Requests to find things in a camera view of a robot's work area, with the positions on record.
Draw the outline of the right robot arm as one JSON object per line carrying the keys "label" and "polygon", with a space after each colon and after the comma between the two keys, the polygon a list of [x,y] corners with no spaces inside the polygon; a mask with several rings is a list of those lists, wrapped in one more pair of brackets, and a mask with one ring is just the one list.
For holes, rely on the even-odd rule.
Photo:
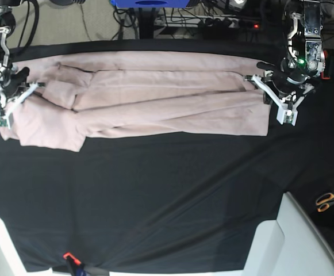
{"label": "right robot arm", "polygon": [[41,82],[27,82],[30,70],[27,67],[19,70],[10,60],[22,55],[31,45],[39,23],[39,4],[28,1],[34,7],[34,23],[29,39],[17,52],[11,53],[6,40],[16,28],[12,8],[20,6],[23,1],[0,1],[0,129],[10,129],[13,125],[13,112],[36,89],[45,86]]}

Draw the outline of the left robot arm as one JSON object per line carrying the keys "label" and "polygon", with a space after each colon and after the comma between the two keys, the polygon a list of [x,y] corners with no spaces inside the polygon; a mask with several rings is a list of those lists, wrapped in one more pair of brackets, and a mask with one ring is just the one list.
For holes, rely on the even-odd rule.
{"label": "left robot arm", "polygon": [[285,32],[282,61],[277,66],[258,62],[263,75],[244,77],[263,90],[265,104],[277,106],[280,124],[296,124],[300,104],[316,91],[324,76],[323,18],[320,1],[286,1],[282,16]]}

